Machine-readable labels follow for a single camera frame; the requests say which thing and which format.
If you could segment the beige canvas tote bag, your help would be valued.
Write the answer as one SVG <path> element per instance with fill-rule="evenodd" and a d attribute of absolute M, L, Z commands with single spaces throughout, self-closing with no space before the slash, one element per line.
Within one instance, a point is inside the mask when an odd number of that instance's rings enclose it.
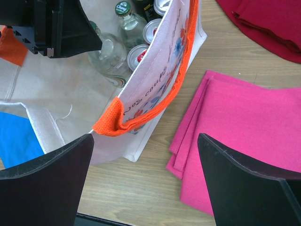
<path fill-rule="evenodd" d="M 92 164 L 137 161 L 206 40 L 201 4 L 170 2 L 148 51 L 121 89 L 97 72 L 87 54 L 35 55 L 11 29 L 3 29 L 0 110 L 26 118 L 43 153 L 91 133 Z"/>

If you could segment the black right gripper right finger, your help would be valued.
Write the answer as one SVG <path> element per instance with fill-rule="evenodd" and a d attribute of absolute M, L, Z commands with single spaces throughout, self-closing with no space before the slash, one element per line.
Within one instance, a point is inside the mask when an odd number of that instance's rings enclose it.
<path fill-rule="evenodd" d="M 207 134 L 198 151 L 218 226 L 299 226 L 301 174 L 259 161 Z"/>

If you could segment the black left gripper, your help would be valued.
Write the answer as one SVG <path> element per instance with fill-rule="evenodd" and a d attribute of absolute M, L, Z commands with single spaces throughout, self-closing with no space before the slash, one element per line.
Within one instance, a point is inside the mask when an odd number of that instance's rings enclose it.
<path fill-rule="evenodd" d="M 0 0 L 0 24 L 34 26 L 32 52 L 49 58 L 102 48 L 79 0 Z"/>

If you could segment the green glass bottle front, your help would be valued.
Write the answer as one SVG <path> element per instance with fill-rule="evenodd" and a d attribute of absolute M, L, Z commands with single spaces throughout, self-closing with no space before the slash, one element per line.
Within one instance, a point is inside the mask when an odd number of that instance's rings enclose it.
<path fill-rule="evenodd" d="M 114 34 L 101 32 L 95 22 L 90 24 L 102 41 L 101 50 L 87 53 L 91 65 L 115 87 L 123 88 L 132 75 L 126 46 Z"/>

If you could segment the red bull can front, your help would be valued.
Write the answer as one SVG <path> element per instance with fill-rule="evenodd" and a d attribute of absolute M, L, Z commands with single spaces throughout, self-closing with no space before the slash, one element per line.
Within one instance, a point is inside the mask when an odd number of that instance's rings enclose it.
<path fill-rule="evenodd" d="M 148 45 L 142 44 L 132 48 L 127 55 L 127 65 L 133 72 L 148 50 Z"/>

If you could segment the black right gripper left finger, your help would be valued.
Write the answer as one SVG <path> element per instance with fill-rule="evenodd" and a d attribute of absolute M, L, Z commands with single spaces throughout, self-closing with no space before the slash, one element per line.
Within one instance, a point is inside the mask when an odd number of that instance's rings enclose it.
<path fill-rule="evenodd" d="M 0 172 L 2 226 L 72 226 L 94 139 L 85 134 L 43 156 Z"/>

